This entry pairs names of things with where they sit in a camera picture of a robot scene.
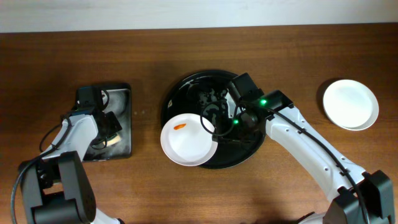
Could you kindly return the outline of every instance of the white bowl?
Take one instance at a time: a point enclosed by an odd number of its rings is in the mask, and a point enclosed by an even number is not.
[[[174,127],[186,124],[183,128]],[[214,126],[205,118],[203,124],[209,131]],[[208,161],[216,152],[217,142],[200,124],[197,114],[180,114],[170,119],[162,129],[160,143],[172,161],[183,166],[197,166]]]
[[[354,80],[332,83],[323,95],[323,108],[333,123],[352,131],[372,126],[379,115],[379,103],[372,91]]]

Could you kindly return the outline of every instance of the cable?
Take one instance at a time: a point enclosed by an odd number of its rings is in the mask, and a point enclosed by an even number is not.
[[[255,105],[254,103],[250,103],[250,102],[245,102],[247,104],[256,106],[258,108],[262,108],[259,107],[258,105]],[[279,113],[276,110],[270,109],[270,108],[262,108],[267,110],[268,112],[274,113],[277,116],[280,116],[282,119],[284,119],[285,121],[287,121],[289,124],[291,124],[293,127],[295,127],[296,129],[298,129],[300,132],[304,133],[306,136],[308,136],[312,141],[316,142],[323,150],[325,150],[325,152],[327,154],[329,154],[329,156],[333,159],[333,161],[336,163],[337,167],[340,168],[340,170],[343,172],[343,174],[347,177],[348,181],[350,182],[350,184],[353,186],[354,191],[356,192],[357,196],[358,196],[358,200],[359,200],[359,205],[361,206],[362,209],[362,215],[363,215],[363,220],[365,221],[365,223],[370,224],[369,221],[369,213],[368,210],[366,209],[365,206],[365,202],[364,202],[364,198],[363,195],[361,193],[361,191],[359,190],[357,184],[355,183],[355,181],[353,180],[352,176],[349,174],[349,172],[344,168],[344,166],[341,164],[341,162],[337,159],[337,157],[321,142],[319,141],[316,137],[314,137],[312,134],[308,133],[306,129],[301,128],[299,125],[297,125],[296,123],[294,123],[292,120],[288,119],[286,116],[284,116],[283,114]]]
[[[91,147],[92,149],[95,149],[95,150],[101,150],[101,149],[106,148],[106,146],[108,146],[108,137],[105,138],[104,147],[102,147],[102,148],[96,148],[96,147],[93,147],[93,146],[90,146],[90,147]]]
[[[210,103],[206,104],[206,105],[202,108],[201,113],[200,113],[200,123],[201,123],[201,125],[203,126],[203,128],[205,129],[205,131],[207,131],[208,133],[210,133],[210,134],[212,134],[212,135],[214,135],[214,136],[226,136],[227,134],[229,134],[229,133],[234,129],[234,123],[231,123],[231,127],[230,127],[226,132],[224,132],[224,133],[222,133],[222,134],[216,134],[216,133],[211,132],[209,129],[207,129],[207,128],[205,127],[205,124],[203,124],[203,113],[205,112],[205,110],[206,110],[206,108],[207,108],[208,106],[210,106],[210,105],[212,105],[212,104],[215,104],[215,103],[225,102],[225,101],[226,101],[226,100],[219,100],[219,101],[210,102]],[[236,107],[235,107],[233,119],[235,119],[236,113],[237,113],[237,112],[238,112],[238,105],[236,105]]]
[[[13,224],[17,224],[17,217],[16,217],[16,214],[15,214],[15,196],[16,196],[16,192],[17,192],[17,188],[18,188],[19,182],[21,181],[22,177],[24,176],[24,174],[26,173],[26,171],[27,171],[31,166],[36,165],[36,163],[39,162],[43,157],[45,157],[45,156],[47,156],[47,155],[53,153],[55,150],[58,149],[58,147],[62,144],[62,142],[64,142],[64,140],[65,140],[66,137],[68,136],[69,131],[70,131],[71,127],[72,127],[72,123],[71,123],[69,117],[66,117],[65,119],[68,121],[68,128],[67,128],[67,130],[65,131],[65,133],[63,134],[63,136],[61,137],[61,139],[58,141],[58,143],[57,143],[56,145],[51,144],[51,145],[52,145],[52,148],[51,148],[51,149],[49,149],[48,151],[45,151],[45,152],[41,153],[39,156],[37,156],[37,157],[35,157],[35,158],[33,158],[33,159],[31,159],[31,160],[27,163],[27,165],[21,170],[21,172],[19,173],[19,175],[17,176],[17,179],[16,179],[16,181],[15,181],[15,183],[14,183],[14,186],[12,187],[12,192],[11,192],[11,220],[12,220],[12,223],[13,223]]]
[[[59,128],[60,126],[61,126],[61,124],[55,125],[54,128],[52,128],[47,134],[45,134],[45,136],[42,138],[42,140],[40,141],[40,144],[39,144],[39,150],[40,150],[40,152],[44,152],[42,146],[43,146],[43,143],[44,143],[45,139],[46,139],[53,131],[55,131],[57,128]]]
[[[102,110],[105,110],[105,108],[108,106],[108,103],[109,103],[109,93],[106,90],[102,90],[102,91],[104,91],[106,98],[108,99],[108,100],[106,100],[106,103],[104,104],[104,106],[102,108]]]

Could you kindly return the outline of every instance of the black tray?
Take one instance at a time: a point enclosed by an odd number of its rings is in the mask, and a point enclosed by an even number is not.
[[[220,100],[226,94],[225,85],[230,79],[238,76],[237,74],[224,70],[205,70],[183,78],[178,82],[167,95],[162,105],[161,125],[162,128],[166,122],[176,115],[183,113],[200,114],[202,106],[208,100],[217,98]],[[213,110],[212,113],[204,115],[206,119],[215,124],[223,132],[231,124],[231,118],[225,110]],[[234,130],[225,136],[226,138],[238,138],[239,129]],[[265,135],[260,132],[249,136],[250,142],[241,143],[219,143],[214,156],[206,163],[200,165],[207,169],[222,169],[240,164],[251,157],[265,140]]]
[[[118,119],[122,130],[118,132],[121,140],[116,144],[104,149],[93,149],[88,147],[83,162],[104,161],[109,159],[127,159],[132,154],[131,137],[131,87],[127,83],[108,83],[95,85],[109,93],[109,104],[104,112],[113,111]]]

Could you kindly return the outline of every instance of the orange food piece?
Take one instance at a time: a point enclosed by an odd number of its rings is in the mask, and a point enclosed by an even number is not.
[[[174,130],[182,129],[183,127],[185,127],[185,125],[187,125],[187,124],[179,124],[174,127]]]

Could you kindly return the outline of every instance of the green led light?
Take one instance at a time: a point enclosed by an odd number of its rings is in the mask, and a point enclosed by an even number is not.
[[[262,106],[264,106],[266,103],[267,103],[266,100],[260,100],[260,104],[261,104]]]

